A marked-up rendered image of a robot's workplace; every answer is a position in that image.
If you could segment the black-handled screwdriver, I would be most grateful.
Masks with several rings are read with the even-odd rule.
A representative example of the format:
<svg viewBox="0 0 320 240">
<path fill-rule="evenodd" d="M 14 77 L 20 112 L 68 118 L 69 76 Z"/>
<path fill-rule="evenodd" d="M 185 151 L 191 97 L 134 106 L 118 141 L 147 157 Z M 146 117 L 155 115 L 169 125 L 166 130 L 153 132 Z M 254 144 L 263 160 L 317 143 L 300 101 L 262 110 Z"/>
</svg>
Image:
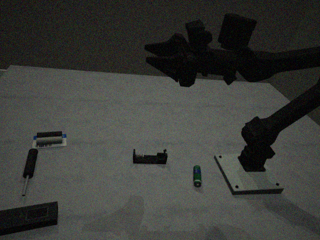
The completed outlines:
<svg viewBox="0 0 320 240">
<path fill-rule="evenodd" d="M 26 194 L 26 189 L 28 186 L 28 181 L 34 176 L 34 170 L 35 170 L 35 165 L 36 165 L 36 160 L 38 156 L 38 150 L 36 148 L 31 148 L 28 152 L 28 156 L 26 159 L 26 164 L 24 168 L 24 173 L 23 177 L 26 179 L 24 188 L 23 188 L 23 193 L 22 196 L 24 197 Z"/>
</svg>

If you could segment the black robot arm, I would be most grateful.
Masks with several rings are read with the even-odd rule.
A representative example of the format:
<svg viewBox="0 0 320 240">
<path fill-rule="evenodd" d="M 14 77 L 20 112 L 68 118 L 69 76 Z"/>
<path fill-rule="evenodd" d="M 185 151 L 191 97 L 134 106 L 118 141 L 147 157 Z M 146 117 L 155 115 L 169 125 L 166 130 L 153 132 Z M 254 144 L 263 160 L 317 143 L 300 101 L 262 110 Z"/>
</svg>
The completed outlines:
<svg viewBox="0 0 320 240">
<path fill-rule="evenodd" d="M 225 13 L 217 41 L 221 48 L 217 53 L 216 65 L 210 75 L 222 75 L 229 86 L 238 71 L 248 82 L 269 79 L 280 72 L 320 67 L 320 46 L 283 52 L 265 52 L 248 46 L 257 21 L 234 13 Z M 213 40 L 200 20 L 185 24 L 190 53 L 195 57 L 209 55 L 208 44 Z M 227 51 L 228 50 L 228 51 Z M 264 164 L 276 153 L 270 147 L 280 131 L 320 106 L 320 77 L 313 87 L 287 103 L 268 118 L 254 117 L 245 123 L 241 135 L 248 144 L 244 146 L 238 160 L 246 172 L 265 172 Z"/>
</svg>

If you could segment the green and blue battery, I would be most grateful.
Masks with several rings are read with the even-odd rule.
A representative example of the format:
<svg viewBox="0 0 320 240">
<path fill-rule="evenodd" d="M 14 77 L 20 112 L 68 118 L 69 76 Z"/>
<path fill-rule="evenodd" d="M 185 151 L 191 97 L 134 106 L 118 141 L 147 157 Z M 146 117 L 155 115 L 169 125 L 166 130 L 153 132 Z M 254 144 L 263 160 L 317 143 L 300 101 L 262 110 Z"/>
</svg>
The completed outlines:
<svg viewBox="0 0 320 240">
<path fill-rule="evenodd" d="M 201 183 L 201 168 L 199 165 L 195 165 L 193 167 L 193 185 L 196 188 L 200 188 L 202 186 Z"/>
</svg>

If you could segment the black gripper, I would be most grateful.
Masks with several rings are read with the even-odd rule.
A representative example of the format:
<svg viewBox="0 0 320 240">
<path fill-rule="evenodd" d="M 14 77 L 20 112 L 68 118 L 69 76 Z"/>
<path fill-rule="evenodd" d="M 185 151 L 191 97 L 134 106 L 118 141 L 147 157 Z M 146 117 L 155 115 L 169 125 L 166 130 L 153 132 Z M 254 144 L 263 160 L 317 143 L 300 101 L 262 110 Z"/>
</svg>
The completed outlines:
<svg viewBox="0 0 320 240">
<path fill-rule="evenodd" d="M 192 47 L 182 34 L 175 33 L 168 41 L 146 44 L 144 49 L 157 55 L 147 56 L 146 63 L 166 74 L 181 87 L 190 87 L 195 83 L 197 73 L 203 77 L 212 74 L 217 62 L 217 51 L 209 46 L 208 55 L 195 56 Z"/>
</svg>

